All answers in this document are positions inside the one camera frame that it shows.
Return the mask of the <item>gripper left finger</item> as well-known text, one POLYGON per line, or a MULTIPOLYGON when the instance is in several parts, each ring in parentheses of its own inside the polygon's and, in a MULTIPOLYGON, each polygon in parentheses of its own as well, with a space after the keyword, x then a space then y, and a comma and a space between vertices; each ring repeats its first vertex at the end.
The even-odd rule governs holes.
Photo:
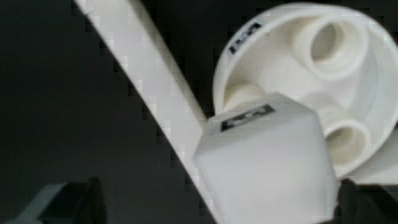
POLYGON ((100 179, 48 184, 11 224, 107 224, 100 179))

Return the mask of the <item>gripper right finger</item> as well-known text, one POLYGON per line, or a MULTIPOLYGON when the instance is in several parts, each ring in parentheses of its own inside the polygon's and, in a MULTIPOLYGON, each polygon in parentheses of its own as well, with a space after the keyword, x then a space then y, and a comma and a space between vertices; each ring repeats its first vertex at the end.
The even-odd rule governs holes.
POLYGON ((341 181, 336 224, 398 224, 398 184, 341 181))

